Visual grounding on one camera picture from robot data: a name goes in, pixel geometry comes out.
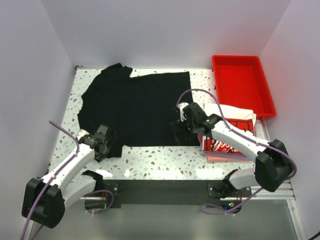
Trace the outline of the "black t-shirt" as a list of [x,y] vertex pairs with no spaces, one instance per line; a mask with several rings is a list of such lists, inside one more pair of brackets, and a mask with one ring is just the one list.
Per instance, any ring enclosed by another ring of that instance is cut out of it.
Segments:
[[123,146],[177,146],[170,126],[180,118],[174,110],[180,95],[191,89],[190,73],[155,73],[131,77],[120,63],[103,69],[81,96],[79,127],[91,134],[100,125],[116,132],[109,158],[119,158]]

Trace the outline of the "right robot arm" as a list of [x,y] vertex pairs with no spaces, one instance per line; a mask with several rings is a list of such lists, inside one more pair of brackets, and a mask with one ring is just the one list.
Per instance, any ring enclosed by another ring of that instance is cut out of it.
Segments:
[[201,135],[226,143],[254,163],[252,168],[234,169],[224,177],[221,191],[227,196],[233,197],[243,188],[256,186],[273,193],[295,173],[296,167],[281,141],[250,135],[223,116],[207,115],[195,102],[179,103],[175,111],[180,118],[170,125],[178,143],[192,135]]

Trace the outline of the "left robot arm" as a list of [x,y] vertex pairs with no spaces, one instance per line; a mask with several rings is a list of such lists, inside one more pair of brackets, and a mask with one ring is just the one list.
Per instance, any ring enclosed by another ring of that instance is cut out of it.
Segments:
[[76,146],[66,159],[43,177],[32,178],[26,184],[21,214],[27,220],[53,229],[67,208],[85,195],[99,196],[106,192],[114,199],[103,176],[84,167],[107,157],[116,132],[102,124],[94,133],[81,129],[72,139]]

